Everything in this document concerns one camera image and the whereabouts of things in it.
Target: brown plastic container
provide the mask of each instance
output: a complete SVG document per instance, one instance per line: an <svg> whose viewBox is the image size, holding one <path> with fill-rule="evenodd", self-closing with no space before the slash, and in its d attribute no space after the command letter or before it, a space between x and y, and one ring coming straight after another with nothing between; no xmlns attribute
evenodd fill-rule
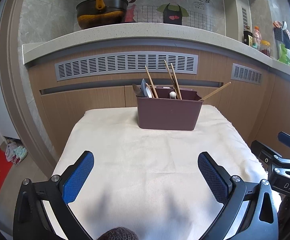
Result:
<svg viewBox="0 0 290 240"><path fill-rule="evenodd" d="M156 88L158 98L137 96L138 126L143 129L192 131L201 111L201 97L194 90L181 89L183 100L170 99L168 88Z"/></svg>

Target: cartoon man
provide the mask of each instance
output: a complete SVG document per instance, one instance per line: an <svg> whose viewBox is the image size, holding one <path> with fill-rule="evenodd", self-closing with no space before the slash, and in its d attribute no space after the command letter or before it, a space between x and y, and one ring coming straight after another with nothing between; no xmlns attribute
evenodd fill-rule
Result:
<svg viewBox="0 0 290 240"><path fill-rule="evenodd" d="M136 22L134 20L135 12L138 13L140 22L143 22L144 16L143 16L141 9L136 4L133 4L136 0L127 0L127 1L128 1L128 7L127 7L127 12L126 12L125 22L126 23Z"/></svg>
<svg viewBox="0 0 290 240"><path fill-rule="evenodd" d="M188 12L185 8L178 5L181 0L168 0L168 4L163 4L157 8L157 11L163 14L163 23L186 25Z"/></svg>

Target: white cloth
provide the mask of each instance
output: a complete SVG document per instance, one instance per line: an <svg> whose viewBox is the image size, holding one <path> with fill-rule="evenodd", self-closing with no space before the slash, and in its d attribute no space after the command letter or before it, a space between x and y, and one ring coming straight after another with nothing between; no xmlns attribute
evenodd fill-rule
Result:
<svg viewBox="0 0 290 240"><path fill-rule="evenodd" d="M94 168L69 206L93 239L119 226L133 230L139 240L199 239L223 206L197 167L201 152L244 181L267 178L239 133L210 105L202 106L193 131L141 129L136 107L87 111L54 174L62 174L85 150L94 154ZM54 230L65 238L45 206ZM237 231L246 206L227 237Z"/></svg>
<svg viewBox="0 0 290 240"><path fill-rule="evenodd" d="M7 144L6 146L6 151L5 151L5 156L6 156L6 160L8 162L10 162L13 158L14 155L14 150L18 147L16 142L11 142L9 144Z"/></svg>

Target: chopstick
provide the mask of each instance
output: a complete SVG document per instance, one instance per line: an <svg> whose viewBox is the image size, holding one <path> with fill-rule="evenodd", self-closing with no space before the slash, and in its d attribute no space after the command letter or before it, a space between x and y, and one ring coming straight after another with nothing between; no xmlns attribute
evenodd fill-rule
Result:
<svg viewBox="0 0 290 240"><path fill-rule="evenodd" d="M176 74L175 74L174 67L173 67L172 63L171 63L171 67L172 67L173 75L174 75L174 78L175 78L176 88L177 88L178 94L180 95L180 100L182 100L181 90L180 90L180 87L178 85Z"/></svg>
<svg viewBox="0 0 290 240"><path fill-rule="evenodd" d="M222 89L224 89L225 87L227 87L228 85L230 85L230 82L226 83L225 85L221 86L220 88L214 90L212 93L209 93L207 96L201 98L198 101L204 101L206 99L208 99L209 97L211 97L212 95L215 95L217 92L221 91Z"/></svg>
<svg viewBox="0 0 290 240"><path fill-rule="evenodd" d="M149 78L150 84L152 85L152 88L153 88L153 91L154 91L155 97L158 98L158 95L157 95L157 93L156 93L156 89L155 89L155 87L154 87L154 84L153 84L152 78L150 77L150 74L149 74L149 72L148 72L147 66L145 66L145 69L146 69L146 72L147 72L147 75L148 75L148 78Z"/></svg>
<svg viewBox="0 0 290 240"><path fill-rule="evenodd" d="M175 93L176 93L178 99L180 99L180 96L178 95L178 90L177 90L176 84L175 84L175 82L174 82L174 80L173 80L173 77L172 77L172 75L171 75L171 72L169 71L168 64L167 64L166 60L164 60L164 62L165 62L165 66L166 66L167 72L168 72L168 74L169 74L169 77L170 77L171 80L172 80L172 85L173 85L173 88L174 88L174 90L175 90Z"/></svg>

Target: blue gripper pad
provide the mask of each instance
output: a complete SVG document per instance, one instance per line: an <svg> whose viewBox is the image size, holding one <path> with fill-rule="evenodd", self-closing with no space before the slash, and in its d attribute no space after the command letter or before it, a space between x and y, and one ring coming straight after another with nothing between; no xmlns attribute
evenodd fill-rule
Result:
<svg viewBox="0 0 290 240"><path fill-rule="evenodd" d="M217 202L225 204L229 195L226 183L203 153L198 156L197 163Z"/></svg>
<svg viewBox="0 0 290 240"><path fill-rule="evenodd" d="M66 205L73 202L94 166L94 155L89 152L63 186L63 200Z"/></svg>

